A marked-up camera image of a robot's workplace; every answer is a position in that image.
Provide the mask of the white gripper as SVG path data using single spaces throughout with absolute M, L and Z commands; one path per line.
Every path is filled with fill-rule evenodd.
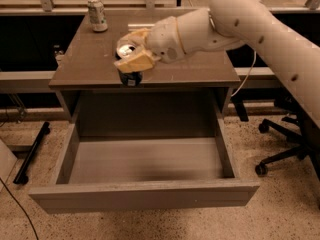
M 145 49 L 134 51 L 141 45 L 145 46 L 146 43 L 150 51 Z M 183 59 L 185 51 L 179 36 L 177 18 L 170 16 L 160 20 L 154 24 L 150 31 L 147 28 L 140 28 L 128 33 L 118 40 L 117 52 L 132 52 L 128 57 L 114 63 L 122 73 L 152 69 L 160 58 L 164 63 Z

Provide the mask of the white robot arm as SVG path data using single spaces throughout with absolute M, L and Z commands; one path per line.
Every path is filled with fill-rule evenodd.
M 320 47 L 277 20 L 260 0 L 211 0 L 208 8 L 133 31 L 118 40 L 115 66 L 122 73 L 140 72 L 158 61 L 243 44 L 257 52 L 320 126 Z

